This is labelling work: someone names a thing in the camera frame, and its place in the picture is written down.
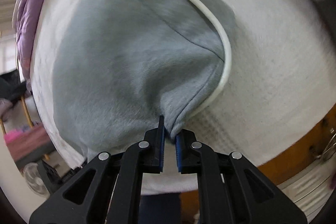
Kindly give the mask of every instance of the white cord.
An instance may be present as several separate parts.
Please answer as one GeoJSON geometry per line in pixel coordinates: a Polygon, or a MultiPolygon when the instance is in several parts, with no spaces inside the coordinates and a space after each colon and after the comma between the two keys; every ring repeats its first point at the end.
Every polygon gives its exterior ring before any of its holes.
{"type": "Polygon", "coordinates": [[[218,19],[213,15],[213,13],[200,1],[200,0],[190,0],[191,3],[193,3],[214,25],[215,29],[217,30],[220,39],[223,43],[224,48],[224,68],[221,75],[221,78],[219,80],[218,86],[215,88],[215,90],[212,92],[212,94],[204,100],[189,116],[192,117],[199,113],[201,110],[206,108],[211,104],[213,100],[222,92],[225,84],[228,81],[229,74],[231,71],[231,64],[232,64],[232,57],[231,57],[231,45],[229,42],[229,39],[226,35],[226,32],[224,28],[222,27],[221,23],[218,21],[218,19]]]}

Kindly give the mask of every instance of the bed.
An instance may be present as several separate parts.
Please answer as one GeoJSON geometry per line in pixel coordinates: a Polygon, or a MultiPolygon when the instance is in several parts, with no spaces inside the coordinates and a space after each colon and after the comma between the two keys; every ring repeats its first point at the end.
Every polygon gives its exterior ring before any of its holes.
{"type": "MultiPolygon", "coordinates": [[[[70,167],[84,158],[59,135],[50,72],[79,1],[44,0],[30,68],[43,124],[70,167]]],[[[231,75],[224,92],[185,127],[215,151],[238,150],[261,165],[298,141],[335,104],[336,52],[311,0],[223,1],[237,24],[231,75]]],[[[142,193],[196,189],[194,176],[179,177],[174,147],[165,151],[164,176],[145,176],[142,193]]]]}

